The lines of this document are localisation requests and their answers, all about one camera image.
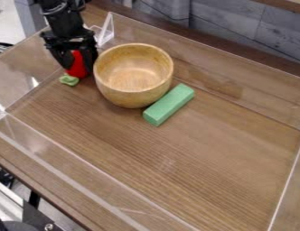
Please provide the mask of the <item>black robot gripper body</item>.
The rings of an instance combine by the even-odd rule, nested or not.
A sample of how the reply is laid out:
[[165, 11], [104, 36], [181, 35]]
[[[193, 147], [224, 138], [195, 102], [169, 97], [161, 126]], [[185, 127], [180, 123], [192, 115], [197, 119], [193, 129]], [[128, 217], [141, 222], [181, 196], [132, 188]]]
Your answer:
[[88, 29], [80, 29], [66, 37], [56, 36], [52, 31], [44, 31], [40, 37], [44, 40], [44, 47], [54, 52], [91, 49], [95, 44], [93, 32]]

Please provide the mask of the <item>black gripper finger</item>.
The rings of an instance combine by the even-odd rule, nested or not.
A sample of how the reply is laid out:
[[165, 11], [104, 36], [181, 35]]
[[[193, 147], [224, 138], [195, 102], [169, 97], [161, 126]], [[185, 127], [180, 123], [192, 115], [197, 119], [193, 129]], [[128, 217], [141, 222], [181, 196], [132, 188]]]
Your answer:
[[93, 69], [93, 62], [97, 57], [97, 51], [95, 47], [81, 47], [81, 60], [85, 71], [88, 73], [92, 72]]
[[53, 58], [56, 59], [56, 62], [58, 63], [58, 65], [64, 69], [69, 69], [75, 61], [71, 50], [50, 49], [49, 52]]

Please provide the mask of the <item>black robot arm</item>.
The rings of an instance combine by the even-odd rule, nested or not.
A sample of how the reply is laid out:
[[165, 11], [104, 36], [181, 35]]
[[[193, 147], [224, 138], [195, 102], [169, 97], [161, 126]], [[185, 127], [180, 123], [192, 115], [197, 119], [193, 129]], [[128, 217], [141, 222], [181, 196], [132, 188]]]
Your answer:
[[64, 70], [72, 68], [77, 51], [85, 73], [92, 72], [97, 58], [93, 31], [83, 26], [81, 11], [91, 0], [36, 0], [49, 30], [40, 32], [44, 47]]

